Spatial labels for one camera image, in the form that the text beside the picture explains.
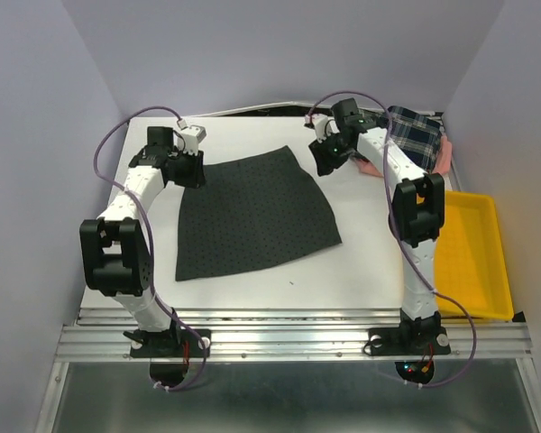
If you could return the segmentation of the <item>dark grey dotted skirt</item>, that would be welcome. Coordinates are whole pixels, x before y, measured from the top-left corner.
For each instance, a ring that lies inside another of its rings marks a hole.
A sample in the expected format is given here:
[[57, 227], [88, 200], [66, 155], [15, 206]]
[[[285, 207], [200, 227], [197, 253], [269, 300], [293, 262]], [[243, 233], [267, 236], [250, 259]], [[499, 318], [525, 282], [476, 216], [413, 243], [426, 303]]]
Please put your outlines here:
[[205, 174], [180, 203], [177, 281], [265, 270], [342, 242], [327, 198], [287, 146]]

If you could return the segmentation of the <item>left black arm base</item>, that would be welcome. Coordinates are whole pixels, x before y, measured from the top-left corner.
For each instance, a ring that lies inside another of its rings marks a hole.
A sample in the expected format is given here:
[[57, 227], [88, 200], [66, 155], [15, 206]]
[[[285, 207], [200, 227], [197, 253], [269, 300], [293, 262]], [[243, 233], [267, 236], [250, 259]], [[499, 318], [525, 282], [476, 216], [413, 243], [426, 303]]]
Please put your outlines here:
[[140, 329], [124, 331], [130, 340], [130, 356], [134, 359], [151, 358], [202, 358], [210, 356], [210, 329], [198, 329], [199, 337], [188, 330], [172, 328], [161, 332], [148, 332]]

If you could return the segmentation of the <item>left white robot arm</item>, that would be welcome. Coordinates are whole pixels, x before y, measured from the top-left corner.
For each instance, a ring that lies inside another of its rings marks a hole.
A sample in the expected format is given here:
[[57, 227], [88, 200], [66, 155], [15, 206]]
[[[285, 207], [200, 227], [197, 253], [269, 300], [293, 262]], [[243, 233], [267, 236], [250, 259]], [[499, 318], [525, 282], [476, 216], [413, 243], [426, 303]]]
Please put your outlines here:
[[136, 320], [130, 338], [139, 343], [151, 335], [162, 355], [182, 347], [182, 333], [152, 287], [151, 237], [142, 225], [156, 197], [170, 183], [196, 189], [205, 185], [206, 129], [199, 125], [147, 128], [146, 145], [128, 164], [119, 192], [103, 213], [79, 228], [83, 269], [89, 289], [121, 304]]

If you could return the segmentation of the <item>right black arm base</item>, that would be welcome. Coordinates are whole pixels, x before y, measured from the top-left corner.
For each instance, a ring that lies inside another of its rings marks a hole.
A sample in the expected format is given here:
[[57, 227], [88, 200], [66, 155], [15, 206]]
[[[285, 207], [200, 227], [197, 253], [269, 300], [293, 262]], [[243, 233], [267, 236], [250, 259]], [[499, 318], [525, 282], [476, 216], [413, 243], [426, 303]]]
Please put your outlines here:
[[362, 352], [369, 356], [449, 355], [450, 341], [444, 327], [412, 330], [407, 327], [372, 327]]

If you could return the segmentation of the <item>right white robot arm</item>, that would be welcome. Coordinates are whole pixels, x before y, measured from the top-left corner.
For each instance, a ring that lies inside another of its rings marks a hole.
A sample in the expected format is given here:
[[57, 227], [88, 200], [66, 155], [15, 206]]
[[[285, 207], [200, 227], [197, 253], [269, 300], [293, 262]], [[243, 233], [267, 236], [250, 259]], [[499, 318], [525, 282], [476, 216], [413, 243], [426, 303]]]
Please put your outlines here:
[[331, 115], [310, 109], [305, 127], [316, 139], [309, 145], [317, 174], [327, 176], [357, 157], [382, 175], [389, 225], [403, 261], [404, 295], [400, 308], [399, 346], [416, 352], [441, 332], [434, 288], [436, 241], [445, 223], [445, 183], [439, 174], [417, 166], [394, 142], [392, 114], [382, 120], [361, 113], [353, 98], [338, 101]]

